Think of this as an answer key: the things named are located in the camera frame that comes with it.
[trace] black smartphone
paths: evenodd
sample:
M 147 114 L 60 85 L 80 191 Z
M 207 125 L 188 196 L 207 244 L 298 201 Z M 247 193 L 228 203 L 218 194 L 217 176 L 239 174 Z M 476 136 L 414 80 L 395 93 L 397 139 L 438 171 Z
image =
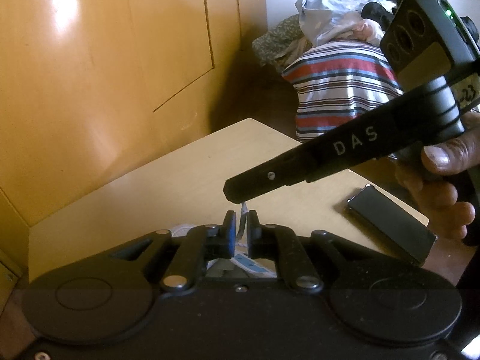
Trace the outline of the black smartphone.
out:
M 373 185 L 367 185 L 348 200 L 347 208 L 399 257 L 410 263 L 422 265 L 437 239 L 423 223 Z

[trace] screw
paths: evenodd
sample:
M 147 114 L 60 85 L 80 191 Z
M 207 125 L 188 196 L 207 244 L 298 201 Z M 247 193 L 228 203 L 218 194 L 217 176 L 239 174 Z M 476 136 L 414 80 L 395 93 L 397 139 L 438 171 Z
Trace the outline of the screw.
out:
M 295 283 L 305 290 L 315 290 L 320 285 L 320 280 L 313 276 L 302 276 Z
M 448 360 L 448 356 L 442 352 L 437 352 L 433 355 L 431 360 Z
M 179 290 L 185 287 L 187 279 L 183 276 L 178 276 L 176 274 L 172 276 L 167 276 L 163 279 L 163 284 L 170 288 L 178 288 Z
M 34 360 L 50 360 L 50 356 L 45 352 L 37 352 L 35 354 Z
M 236 287 L 235 287 L 235 291 L 236 291 L 236 292 L 247 292 L 247 291 L 248 291 L 248 287 L 247 287 L 247 286 L 236 286 Z

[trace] fingernail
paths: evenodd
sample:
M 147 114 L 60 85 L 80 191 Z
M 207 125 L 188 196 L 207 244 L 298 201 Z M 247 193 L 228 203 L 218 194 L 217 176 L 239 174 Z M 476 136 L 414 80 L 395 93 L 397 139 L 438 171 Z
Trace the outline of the fingernail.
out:
M 423 150 L 430 161 L 432 161 L 438 168 L 444 168 L 450 164 L 450 158 L 448 157 L 447 152 L 440 146 L 426 146 Z
M 410 192 L 420 192 L 423 188 L 423 184 L 420 181 L 411 178 L 403 180 L 402 183 Z

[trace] striped fabric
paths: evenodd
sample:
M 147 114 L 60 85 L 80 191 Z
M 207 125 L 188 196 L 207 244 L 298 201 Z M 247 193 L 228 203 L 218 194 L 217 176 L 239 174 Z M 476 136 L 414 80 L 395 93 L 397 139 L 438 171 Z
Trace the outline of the striped fabric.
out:
M 335 40 L 311 49 L 282 76 L 298 93 L 301 142 L 402 94 L 382 51 L 357 40 Z

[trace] human hand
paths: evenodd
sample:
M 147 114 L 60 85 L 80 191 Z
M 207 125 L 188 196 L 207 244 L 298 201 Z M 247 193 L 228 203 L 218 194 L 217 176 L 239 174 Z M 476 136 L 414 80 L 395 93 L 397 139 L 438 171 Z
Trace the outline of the human hand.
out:
M 461 137 L 423 148 L 421 160 L 431 173 L 451 176 L 480 164 L 480 114 L 468 112 L 462 122 L 468 131 Z M 404 163 L 397 164 L 395 176 L 410 191 L 434 233 L 450 239 L 465 238 L 466 225 L 475 219 L 475 209 L 470 203 L 457 202 L 457 189 L 452 184 L 425 181 Z

